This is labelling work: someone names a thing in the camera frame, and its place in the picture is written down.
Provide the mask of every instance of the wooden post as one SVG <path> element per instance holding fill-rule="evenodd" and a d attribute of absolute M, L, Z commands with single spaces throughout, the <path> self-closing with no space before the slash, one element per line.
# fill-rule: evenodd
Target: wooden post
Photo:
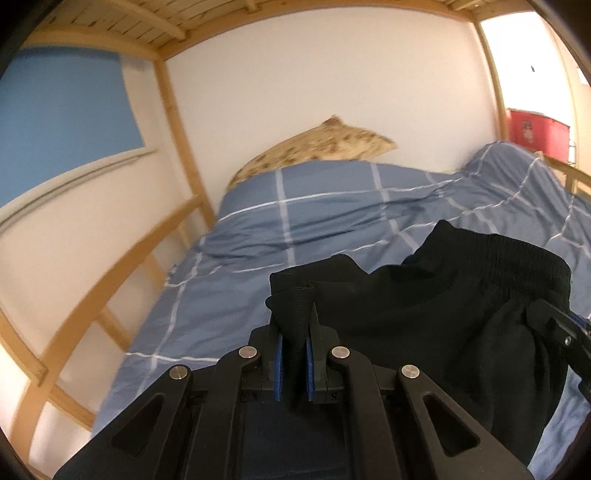
<path fill-rule="evenodd" d="M 121 325 L 121 322 L 109 307 L 102 309 L 95 321 L 122 351 L 126 352 L 129 350 L 131 335 Z"/>
<path fill-rule="evenodd" d="M 505 101 L 503 100 L 503 92 L 501 90 L 501 82 L 499 81 L 499 73 L 496 71 L 495 59 L 492 57 L 491 47 L 488 44 L 488 40 L 486 39 L 482 25 L 478 20 L 474 19 L 474 26 L 476 27 L 478 38 L 480 39 L 480 43 L 484 49 L 484 55 L 486 56 L 488 68 L 491 72 L 492 86 L 495 89 L 496 114 L 499 122 L 499 139 L 509 140 L 509 125 L 507 123 Z"/>
<path fill-rule="evenodd" d="M 178 114 L 177 101 L 174 98 L 173 88 L 170 83 L 168 67 L 164 61 L 154 60 L 154 71 L 156 72 L 158 87 L 160 88 L 160 95 L 164 102 L 164 109 L 166 111 L 170 131 L 172 132 L 178 156 L 180 157 L 185 175 L 187 176 L 187 181 L 189 182 L 193 194 L 201 198 L 201 212 L 206 225 L 211 228 L 216 223 L 216 216 L 213 213 L 212 206 L 209 203 L 209 199 L 203 188 L 201 175 L 199 175 L 199 171 L 197 170 L 197 165 L 195 164 L 187 134 L 180 115 Z"/>

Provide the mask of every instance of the upper bunk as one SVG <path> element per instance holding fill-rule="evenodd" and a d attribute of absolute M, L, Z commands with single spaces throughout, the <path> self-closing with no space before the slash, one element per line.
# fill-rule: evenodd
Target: upper bunk
<path fill-rule="evenodd" d="M 168 60 L 233 28 L 335 7 L 404 8 L 467 22 L 533 10 L 525 0 L 65 0 L 45 17 L 24 47 L 95 47 Z"/>

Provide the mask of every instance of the black pants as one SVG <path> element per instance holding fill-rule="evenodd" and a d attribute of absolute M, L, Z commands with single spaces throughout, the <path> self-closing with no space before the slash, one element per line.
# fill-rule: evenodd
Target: black pants
<path fill-rule="evenodd" d="M 554 254 L 441 221 L 402 265 L 371 274 L 337 255 L 271 276 L 267 305 L 301 365 L 312 302 L 342 345 L 392 369 L 414 364 L 524 464 L 553 415 L 566 360 L 525 322 L 538 298 L 569 309 L 570 270 Z M 298 394 L 297 380 L 284 385 Z"/>

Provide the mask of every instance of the patterned pillow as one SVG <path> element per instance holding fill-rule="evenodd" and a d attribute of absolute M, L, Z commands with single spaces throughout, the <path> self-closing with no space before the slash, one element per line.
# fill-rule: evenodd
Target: patterned pillow
<path fill-rule="evenodd" d="M 396 143 L 363 128 L 345 125 L 333 115 L 316 128 L 271 147 L 244 165 L 228 190 L 265 171 L 310 160 L 370 160 L 396 148 Z"/>

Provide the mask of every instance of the wooden bed frame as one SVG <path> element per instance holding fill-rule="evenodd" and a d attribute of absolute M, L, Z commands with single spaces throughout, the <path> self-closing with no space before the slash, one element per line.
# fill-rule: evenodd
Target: wooden bed frame
<path fill-rule="evenodd" d="M 66 0 L 66 3 L 70 2 L 69 5 L 72 5 L 74 1 L 77 0 Z M 197 0 L 179 1 L 197 3 Z M 140 23 L 148 24 L 150 29 L 159 31 L 160 36 L 154 37 L 151 44 L 142 41 L 141 38 L 138 40 L 131 38 L 130 35 L 108 30 L 101 31 L 90 26 L 79 24 L 56 25 L 56 22 L 52 22 L 51 19 L 58 18 L 61 14 L 60 7 L 58 7 L 42 23 L 41 27 L 30 35 L 23 48 L 41 46 L 87 47 L 128 54 L 153 62 L 168 123 L 193 197 L 153 227 L 119 261 L 111 266 L 107 273 L 68 315 L 40 357 L 37 357 L 31 351 L 12 327 L 9 319 L 0 311 L 0 342 L 29 378 L 28 385 L 15 414 L 10 435 L 10 441 L 14 449 L 25 463 L 28 463 L 35 428 L 46 402 L 50 402 L 85 429 L 90 430 L 92 428 L 95 414 L 58 387 L 56 381 L 76 345 L 85 335 L 92 322 L 96 322 L 102 327 L 121 350 L 128 350 L 132 339 L 113 312 L 106 306 L 109 299 L 140 265 L 143 265 L 148 271 L 153 285 L 158 290 L 162 289 L 165 273 L 156 262 L 152 251 L 172 231 L 179 233 L 184 246 L 189 249 L 191 240 L 184 227 L 184 221 L 194 210 L 200 211 L 208 228 L 213 227 L 215 224 L 215 214 L 203 188 L 178 113 L 165 63 L 167 59 L 203 40 L 241 25 L 310 9 L 373 6 L 414 9 L 443 15 L 459 21 L 472 22 L 475 25 L 489 64 L 495 90 L 498 137 L 506 140 L 508 139 L 508 127 L 501 86 L 480 22 L 498 15 L 532 10 L 523 0 L 261 0 L 258 2 L 256 0 L 233 0 L 225 4 L 223 1 L 218 2 L 218 4 L 224 5 L 232 4 L 233 7 L 232 9 L 228 7 L 227 11 L 222 12 L 221 15 L 218 11 L 215 17 L 212 12 L 220 9 L 223 5 L 211 7 L 199 17 L 199 21 L 193 22 L 191 29 L 190 25 L 183 24 L 178 18 L 175 21 L 173 15 L 168 18 L 162 16 L 158 9 L 152 8 L 154 1 L 147 1 L 143 6 L 138 6 L 129 0 L 99 0 L 99 2 L 105 4 L 105 7 L 115 8 L 119 12 L 123 12 L 126 15 L 124 19 L 131 16 Z M 158 43 L 162 42 L 163 36 L 167 41 L 158 46 Z M 575 193 L 579 182 L 591 189 L 591 176 L 554 158 L 544 158 L 550 167 L 566 175 L 566 189 L 568 191 Z M 31 468 L 31 471 L 39 478 L 47 478 L 34 468 Z"/>

